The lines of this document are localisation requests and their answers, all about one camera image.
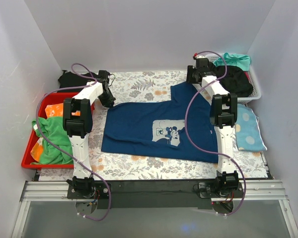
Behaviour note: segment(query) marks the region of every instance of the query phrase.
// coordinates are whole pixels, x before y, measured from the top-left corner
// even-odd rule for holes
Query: navy blue t-shirt
[[[183,82],[171,86],[171,101],[121,103],[110,108],[101,151],[217,163],[217,155],[199,151],[185,134],[185,112],[196,92],[193,85]],[[191,105],[188,131],[196,145],[218,151],[210,104],[201,94]]]

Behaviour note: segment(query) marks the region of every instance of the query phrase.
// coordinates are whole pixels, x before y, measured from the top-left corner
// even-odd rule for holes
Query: white basket
[[[214,62],[219,58],[217,55],[214,55],[214,54],[206,55],[206,57],[211,62]],[[249,71],[246,73],[249,78],[249,82],[253,85],[254,89],[253,89],[252,94],[249,95],[247,98],[237,98],[238,103],[241,103],[241,104],[249,103],[250,101],[259,99],[262,96],[262,93],[260,92],[259,84],[257,81],[257,77],[254,73],[252,66],[249,67]]]

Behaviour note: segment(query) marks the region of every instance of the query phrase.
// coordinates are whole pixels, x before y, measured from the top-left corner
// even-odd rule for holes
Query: teal cloth
[[[45,136],[49,138],[51,142],[59,146],[66,152],[73,154],[72,145],[70,139],[63,129],[63,117],[50,117],[50,118],[39,118],[40,128]],[[39,132],[36,121],[32,122],[32,127],[38,137],[42,137]],[[54,165],[54,164],[72,164],[73,159],[59,151],[57,148],[48,143],[45,139],[42,142],[43,153],[40,156],[39,163],[32,164],[42,164],[42,165]]]
[[[223,58],[226,61],[227,65],[237,66],[243,71],[249,71],[250,57],[248,55],[225,53],[223,55]],[[220,65],[224,65],[224,62],[221,58],[218,58],[216,61],[213,62],[213,64],[217,67]]]
[[[235,132],[238,150],[251,152],[267,150],[260,136],[256,115],[253,110],[242,104],[237,104]]]

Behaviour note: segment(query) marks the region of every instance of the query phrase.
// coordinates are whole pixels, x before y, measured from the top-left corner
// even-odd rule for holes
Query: white enclosure
[[[249,54],[272,175],[298,225],[298,0],[0,0],[0,237],[25,180],[35,109],[74,62],[91,70],[186,69],[195,52]]]

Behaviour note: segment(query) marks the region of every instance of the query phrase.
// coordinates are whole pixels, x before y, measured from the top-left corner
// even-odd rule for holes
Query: clothing
[[[62,117],[39,118],[40,127],[45,136],[54,144],[59,146],[66,152],[72,153],[72,146],[67,133],[63,129]],[[36,121],[32,122],[32,127],[37,136],[41,137]],[[62,153],[54,146],[50,145],[46,140],[43,140],[43,153],[40,156],[40,164],[71,164],[73,160],[70,156]]]
[[[97,78],[98,75],[93,73],[93,77]],[[90,77],[90,73],[82,74],[83,76]],[[67,87],[77,87],[77,86],[84,86],[87,84],[87,82],[94,81],[92,79],[88,78],[82,78],[78,76],[75,73],[67,72],[63,73],[63,75],[59,78],[60,88],[67,88]],[[68,90],[62,90],[60,92],[62,93],[71,93],[71,92],[80,92],[82,88],[78,89],[68,89]]]
[[[197,92],[186,82],[171,86],[171,100],[121,103],[107,113],[101,151],[217,163],[218,156],[196,149],[184,131],[186,108]],[[188,131],[201,148],[218,151],[210,104],[199,94],[188,115]]]
[[[30,154],[32,156],[32,158],[36,161],[36,162],[40,162],[40,157],[43,153],[43,137],[40,137],[38,139],[38,141],[35,143],[35,145],[33,146]]]
[[[213,71],[219,78],[224,75],[225,66],[218,66]],[[230,93],[236,93],[239,98],[248,97],[254,89],[245,72],[237,66],[227,66],[227,74],[220,80],[220,84]]]
[[[227,65],[237,66],[243,71],[249,71],[250,57],[248,55],[225,53],[223,55],[223,58],[226,61]],[[224,65],[224,62],[221,58],[218,58],[213,63],[215,66]]]
[[[267,150],[260,135],[256,115],[253,110],[242,104],[237,104],[235,132],[238,150],[251,152]]]
[[[50,117],[62,117],[63,116],[63,103],[47,105],[45,108],[45,114],[47,118]],[[80,111],[72,113],[74,116],[79,116]]]

